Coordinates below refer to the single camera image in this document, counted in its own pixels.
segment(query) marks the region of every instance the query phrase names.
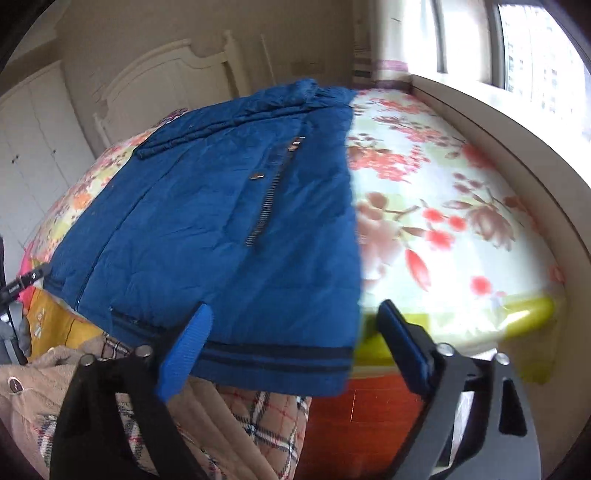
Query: coat button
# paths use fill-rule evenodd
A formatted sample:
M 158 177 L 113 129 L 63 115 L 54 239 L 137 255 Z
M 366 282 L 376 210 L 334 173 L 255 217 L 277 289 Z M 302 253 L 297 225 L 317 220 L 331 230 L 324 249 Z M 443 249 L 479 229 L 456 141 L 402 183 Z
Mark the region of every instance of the coat button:
M 19 394 L 23 391 L 22 384 L 18 378 L 10 377 L 8 379 L 8 386 L 10 387 L 11 392 L 14 394 Z

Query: red floor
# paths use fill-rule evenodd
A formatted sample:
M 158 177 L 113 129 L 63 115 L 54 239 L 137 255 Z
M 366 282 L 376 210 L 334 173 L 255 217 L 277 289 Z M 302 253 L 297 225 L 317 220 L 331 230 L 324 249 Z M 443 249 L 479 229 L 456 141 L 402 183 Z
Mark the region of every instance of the red floor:
M 339 480 L 382 472 L 422 407 L 402 377 L 353 380 L 340 397 L 314 398 L 295 480 Z

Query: floral bedspread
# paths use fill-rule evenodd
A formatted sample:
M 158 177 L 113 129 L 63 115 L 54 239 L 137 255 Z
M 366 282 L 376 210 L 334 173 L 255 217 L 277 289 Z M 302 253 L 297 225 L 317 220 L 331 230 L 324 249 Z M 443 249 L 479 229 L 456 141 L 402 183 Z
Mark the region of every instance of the floral bedspread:
M 352 106 L 348 153 L 365 318 L 358 365 L 392 364 L 373 322 L 384 299 L 435 341 L 465 352 L 555 318 L 562 273 L 527 206 L 489 159 L 410 95 L 364 90 Z M 182 113 L 106 150 L 47 215 L 33 261 L 51 260 L 134 149 Z

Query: blue clamp pad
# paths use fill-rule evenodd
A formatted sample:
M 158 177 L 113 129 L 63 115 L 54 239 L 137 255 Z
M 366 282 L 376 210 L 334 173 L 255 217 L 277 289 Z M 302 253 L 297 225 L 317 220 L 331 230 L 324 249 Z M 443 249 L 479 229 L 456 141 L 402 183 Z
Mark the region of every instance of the blue clamp pad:
M 164 402 L 178 393 L 212 331 L 213 312 L 202 303 L 158 367 L 156 395 Z
M 378 330 L 386 340 L 408 389 L 423 398 L 431 395 L 435 344 L 425 330 L 407 323 L 390 300 L 381 303 Z

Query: jacket zipper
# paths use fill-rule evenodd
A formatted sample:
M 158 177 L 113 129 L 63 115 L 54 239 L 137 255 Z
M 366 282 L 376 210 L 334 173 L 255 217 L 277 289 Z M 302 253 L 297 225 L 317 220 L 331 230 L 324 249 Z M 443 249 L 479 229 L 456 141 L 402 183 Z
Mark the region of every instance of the jacket zipper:
M 285 169 L 291 162 L 294 156 L 294 152 L 300 147 L 300 144 L 304 138 L 305 137 L 295 137 L 287 147 L 287 151 L 284 154 L 284 158 L 281 162 L 281 165 L 279 166 L 279 170 L 277 171 L 275 178 L 273 178 L 273 181 L 271 182 L 271 187 L 267 191 L 265 199 L 263 200 L 261 213 L 259 214 L 258 221 L 256 222 L 255 227 L 252 229 L 251 234 L 248 235 L 248 238 L 246 239 L 247 247 L 253 246 L 257 237 L 265 229 L 267 222 L 269 221 L 269 217 L 271 216 L 271 211 L 273 210 L 273 200 L 275 199 L 275 191 L 277 190 L 277 186 L 279 185 L 279 182 L 283 177 Z
M 157 326 L 152 325 L 151 323 L 143 322 L 142 320 L 138 320 L 137 318 L 135 318 L 131 315 L 127 315 L 126 313 L 120 312 L 119 310 L 114 309 L 113 307 L 110 307 L 109 311 L 111 312 L 111 315 L 113 317 L 115 317 L 119 320 L 123 320 L 123 322 L 118 322 L 118 324 L 130 332 L 134 332 L 134 331 L 133 331 L 133 329 L 130 328 L 129 325 L 127 325 L 127 323 L 129 323 L 131 325 L 135 325 L 138 329 L 142 330 L 147 335 L 152 335 L 152 336 L 160 335 L 165 331 L 165 329 L 162 327 L 157 327 Z

